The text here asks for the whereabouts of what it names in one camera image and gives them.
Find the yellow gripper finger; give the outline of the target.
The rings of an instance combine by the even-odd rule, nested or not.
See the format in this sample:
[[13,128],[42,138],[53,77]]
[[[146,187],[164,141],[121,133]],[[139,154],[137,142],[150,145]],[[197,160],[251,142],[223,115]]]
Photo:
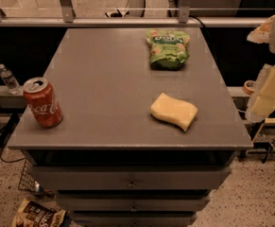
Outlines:
[[269,117],[275,111],[275,65],[265,64],[249,98],[250,117]]

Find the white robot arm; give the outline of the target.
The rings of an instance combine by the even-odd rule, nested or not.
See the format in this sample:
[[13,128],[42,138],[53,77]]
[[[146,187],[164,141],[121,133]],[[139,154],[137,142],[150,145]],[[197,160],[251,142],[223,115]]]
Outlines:
[[[269,50],[275,54],[275,15],[255,28],[247,40],[257,44],[269,44]],[[246,111],[247,120],[260,122],[275,111],[275,65],[265,64],[254,84]]]

